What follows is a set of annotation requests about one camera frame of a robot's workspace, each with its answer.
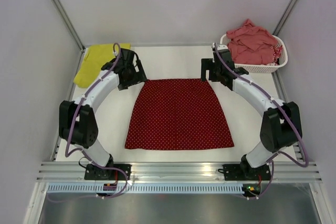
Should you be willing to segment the yellow-green trousers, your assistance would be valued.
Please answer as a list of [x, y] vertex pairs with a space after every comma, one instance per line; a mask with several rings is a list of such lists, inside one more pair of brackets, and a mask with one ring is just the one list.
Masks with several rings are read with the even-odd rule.
[[101, 67], [115, 58], [113, 44], [92, 45], [87, 48], [81, 67], [74, 78], [74, 84], [87, 89], [101, 81]]

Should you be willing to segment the red polka dot garment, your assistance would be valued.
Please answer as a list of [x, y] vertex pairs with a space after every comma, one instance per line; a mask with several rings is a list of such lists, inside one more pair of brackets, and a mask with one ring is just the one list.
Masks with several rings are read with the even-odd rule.
[[201, 79], [144, 83], [133, 107], [124, 147], [198, 151], [234, 147], [213, 88]]

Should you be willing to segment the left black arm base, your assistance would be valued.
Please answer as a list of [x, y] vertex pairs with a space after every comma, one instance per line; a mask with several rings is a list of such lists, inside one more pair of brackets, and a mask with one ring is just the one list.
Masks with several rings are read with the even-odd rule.
[[[114, 164], [114, 168], [125, 172], [127, 179], [131, 175], [131, 164]], [[117, 180], [125, 181], [125, 176], [119, 170], [110, 170], [98, 168], [92, 164], [88, 164], [86, 167], [84, 180]]]

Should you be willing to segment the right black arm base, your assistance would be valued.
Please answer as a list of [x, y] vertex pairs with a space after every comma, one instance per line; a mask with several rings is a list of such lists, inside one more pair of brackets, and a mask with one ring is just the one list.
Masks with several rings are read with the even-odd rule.
[[263, 165], [258, 168], [242, 168], [240, 164], [223, 164], [217, 172], [224, 176], [225, 181], [269, 181], [271, 171], [269, 166]]

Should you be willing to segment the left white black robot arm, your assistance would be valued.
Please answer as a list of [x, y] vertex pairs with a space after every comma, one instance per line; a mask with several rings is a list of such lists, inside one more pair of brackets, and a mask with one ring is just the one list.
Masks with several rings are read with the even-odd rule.
[[114, 176], [113, 157], [98, 140], [95, 113], [114, 89], [125, 90], [148, 80], [135, 51], [120, 48], [113, 53], [115, 58], [101, 67], [97, 78], [80, 97], [62, 101], [59, 106], [59, 137], [66, 141], [65, 156], [81, 152], [104, 180]]

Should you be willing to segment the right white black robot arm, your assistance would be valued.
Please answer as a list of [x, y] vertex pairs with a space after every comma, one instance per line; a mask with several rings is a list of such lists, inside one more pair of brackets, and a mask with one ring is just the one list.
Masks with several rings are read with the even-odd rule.
[[262, 117], [259, 143], [240, 161], [239, 172], [245, 179], [254, 178], [284, 148], [302, 142], [299, 107], [272, 97], [258, 85], [249, 72], [236, 67], [227, 48], [213, 47], [213, 58], [201, 60], [201, 80], [219, 82], [244, 98]]

